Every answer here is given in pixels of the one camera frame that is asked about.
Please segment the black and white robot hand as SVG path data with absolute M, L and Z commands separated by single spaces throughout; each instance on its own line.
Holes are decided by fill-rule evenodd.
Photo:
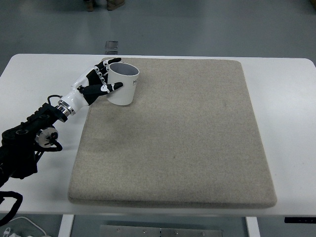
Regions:
M 122 82 L 108 82 L 110 65 L 121 58 L 103 60 L 87 69 L 71 86 L 70 92 L 61 97 L 57 109 L 66 116 L 74 115 L 81 108 L 90 106 L 100 96 L 107 95 L 123 87 Z

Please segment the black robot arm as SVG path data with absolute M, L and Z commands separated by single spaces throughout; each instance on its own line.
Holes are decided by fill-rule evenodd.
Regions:
M 59 152 L 63 149 L 57 141 L 58 132 L 53 124 L 60 120 L 65 122 L 67 116 L 63 111 L 51 105 L 48 96 L 34 114 L 25 122 L 2 133 L 0 147 L 0 185 L 3 186 L 9 178 L 24 179 L 37 173 L 37 163 L 44 152 Z

